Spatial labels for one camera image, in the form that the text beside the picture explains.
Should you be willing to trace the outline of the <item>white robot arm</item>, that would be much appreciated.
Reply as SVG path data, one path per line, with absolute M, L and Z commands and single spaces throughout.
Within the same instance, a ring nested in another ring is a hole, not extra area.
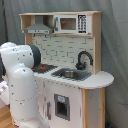
M 41 62 L 35 45 L 7 42 L 0 46 L 2 74 L 8 78 L 10 112 L 19 128 L 49 128 L 40 115 L 38 91 L 32 69 Z

